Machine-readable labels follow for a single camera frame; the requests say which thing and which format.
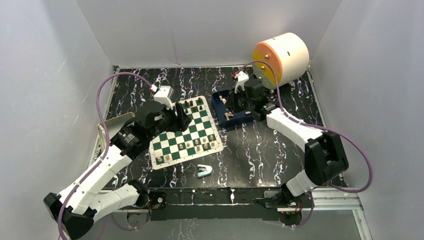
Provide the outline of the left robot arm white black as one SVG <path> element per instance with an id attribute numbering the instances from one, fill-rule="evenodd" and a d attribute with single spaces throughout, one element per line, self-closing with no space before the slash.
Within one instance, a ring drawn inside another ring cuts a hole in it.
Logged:
<path id="1" fill-rule="evenodd" d="M 151 101 L 144 107 L 142 114 L 123 124 L 102 155 L 78 179 L 60 193 L 50 192 L 44 197 L 43 203 L 63 240 L 81 238 L 97 220 L 118 209 L 150 204 L 150 190 L 138 180 L 107 194 L 99 193 L 120 170 L 146 151 L 154 138 L 164 132 L 183 132 L 192 121 L 178 102 L 168 107 Z"/>

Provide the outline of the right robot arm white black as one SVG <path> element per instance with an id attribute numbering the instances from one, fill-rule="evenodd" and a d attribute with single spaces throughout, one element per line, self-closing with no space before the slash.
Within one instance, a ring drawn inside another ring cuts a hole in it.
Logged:
<path id="1" fill-rule="evenodd" d="M 250 112 L 255 120 L 278 131 L 304 152 L 304 167 L 295 177 L 282 184 L 281 192 L 265 196 L 262 203 L 295 207 L 302 196 L 322 186 L 349 168 L 341 137 L 329 131 L 306 126 L 305 123 L 278 107 L 265 95 L 262 83 L 244 72 L 234 76 L 225 106 L 231 112 Z"/>

